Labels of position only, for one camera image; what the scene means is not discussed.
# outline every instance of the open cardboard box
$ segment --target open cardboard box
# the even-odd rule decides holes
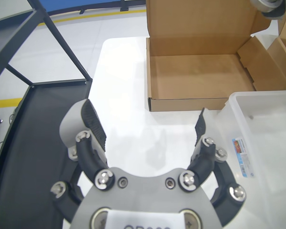
[[[278,25],[279,37],[267,50],[256,37],[238,50],[257,91],[286,90],[286,16]]]
[[[270,24],[250,0],[146,0],[146,7],[150,111],[222,109],[234,92],[286,89],[270,48],[250,37]],[[266,59],[252,62],[260,53]]]

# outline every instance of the white label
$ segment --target white label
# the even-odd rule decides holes
[[[185,229],[184,215],[110,210],[105,229]]]
[[[242,137],[232,140],[241,173],[244,177],[254,177],[253,169],[249,160],[249,156],[246,150],[246,144]]]

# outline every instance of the silver bolt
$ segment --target silver bolt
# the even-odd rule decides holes
[[[128,185],[128,179],[127,179],[127,178],[121,177],[121,178],[118,180],[118,186],[119,186],[121,189],[124,189],[127,185]]]
[[[183,210],[184,224],[186,229],[201,229],[201,221],[199,216],[192,210]]]
[[[221,147],[217,147],[215,157],[216,157],[216,161],[222,162],[222,161],[226,161],[228,154],[225,149]]]
[[[92,215],[91,228],[105,229],[109,208],[101,208]]]
[[[60,198],[65,193],[66,188],[66,183],[59,181],[52,186],[51,192],[56,195],[56,198]]]
[[[100,190],[106,189],[107,183],[112,176],[113,173],[109,169],[102,169],[95,177],[95,186]]]
[[[236,201],[244,202],[246,199],[246,191],[240,185],[236,188],[230,187],[229,192],[231,197],[233,197]]]
[[[175,188],[175,185],[176,185],[176,184],[175,184],[175,180],[172,179],[171,177],[169,177],[169,178],[167,178],[167,179],[165,180],[165,186],[166,186],[166,188],[172,190],[173,188]]]
[[[214,141],[213,141],[213,139],[212,139],[211,137],[206,138],[206,139],[205,139],[205,142],[206,142],[208,145],[214,144]]]
[[[196,185],[194,184],[194,176],[194,172],[190,170],[186,170],[180,174],[179,183],[184,190],[192,192],[196,189]]]
[[[190,174],[186,174],[184,177],[184,183],[187,185],[187,186],[190,186],[194,183],[194,177],[191,176]]]
[[[104,172],[101,174],[101,177],[98,179],[98,182],[100,184],[104,184],[104,183],[107,183],[109,181],[109,175],[108,173]]]
[[[79,132],[79,133],[76,135],[75,140],[76,140],[76,142],[80,142],[82,139],[84,139],[84,138],[89,138],[89,137],[90,137],[90,132],[84,130],[84,131]]]
[[[219,155],[220,157],[224,157],[226,155],[226,153],[224,152],[224,150],[222,148],[220,148],[219,150],[217,150],[217,155]]]

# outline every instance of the black metal shelf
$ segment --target black metal shelf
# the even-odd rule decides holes
[[[79,174],[73,173],[79,166],[68,159],[59,125],[74,103],[88,98],[92,78],[40,1],[28,2],[32,11],[0,21],[0,74],[7,69],[29,85],[0,150],[0,229],[61,229],[63,217],[52,204],[50,188],[59,180],[72,178],[76,183]],[[45,22],[84,79],[34,83],[9,65],[41,22]]]

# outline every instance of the plastic bin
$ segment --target plastic bin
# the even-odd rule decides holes
[[[286,229],[286,91],[234,93],[216,123],[251,224]]]

